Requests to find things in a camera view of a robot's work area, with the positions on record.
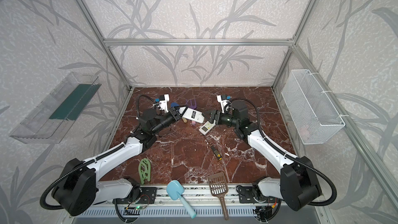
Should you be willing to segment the white remote control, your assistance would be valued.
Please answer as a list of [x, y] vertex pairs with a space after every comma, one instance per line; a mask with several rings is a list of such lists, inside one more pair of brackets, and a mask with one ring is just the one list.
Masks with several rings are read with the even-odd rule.
[[202, 112], [193, 110], [189, 107], [181, 107], [179, 109], [182, 118], [187, 120], [195, 121], [197, 123], [203, 123], [205, 121], [205, 117], [202, 115]]

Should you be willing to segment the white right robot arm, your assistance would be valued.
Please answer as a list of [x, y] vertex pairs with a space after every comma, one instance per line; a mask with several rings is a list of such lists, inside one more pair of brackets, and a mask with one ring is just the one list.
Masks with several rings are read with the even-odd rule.
[[237, 137], [264, 156], [277, 170], [279, 178], [263, 178], [257, 187], [265, 197], [275, 197], [286, 202], [294, 211], [306, 205], [328, 206], [337, 198], [335, 184], [322, 172], [313, 167], [305, 156], [297, 157], [274, 142], [261, 127], [260, 114], [257, 122], [249, 118], [245, 98], [228, 100], [225, 106], [232, 110], [211, 110], [203, 113], [204, 118], [216, 125], [233, 127]]

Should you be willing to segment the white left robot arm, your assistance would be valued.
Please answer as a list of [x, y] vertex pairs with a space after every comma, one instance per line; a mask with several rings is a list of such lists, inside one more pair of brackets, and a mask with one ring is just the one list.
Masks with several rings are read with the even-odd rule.
[[140, 126], [126, 141], [92, 158], [70, 160], [60, 177], [41, 195], [40, 206], [52, 211], [65, 209], [71, 216], [77, 216], [95, 204], [137, 197], [140, 187], [137, 181], [101, 179], [118, 165], [149, 149], [157, 140], [156, 135], [180, 120], [187, 109], [171, 107], [162, 116], [153, 108], [145, 110], [139, 118]]

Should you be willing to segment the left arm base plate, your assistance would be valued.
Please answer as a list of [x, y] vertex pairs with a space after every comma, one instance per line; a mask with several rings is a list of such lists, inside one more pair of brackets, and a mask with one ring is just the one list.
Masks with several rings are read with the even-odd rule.
[[157, 187], [134, 188], [124, 199], [115, 199], [113, 203], [117, 204], [154, 204], [157, 194]]

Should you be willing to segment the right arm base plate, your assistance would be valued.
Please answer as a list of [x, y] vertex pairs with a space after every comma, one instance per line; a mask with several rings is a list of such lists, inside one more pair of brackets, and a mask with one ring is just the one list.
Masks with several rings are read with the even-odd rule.
[[257, 187], [253, 186], [236, 186], [240, 203], [266, 203], [273, 204], [277, 202], [275, 197], [264, 196]]

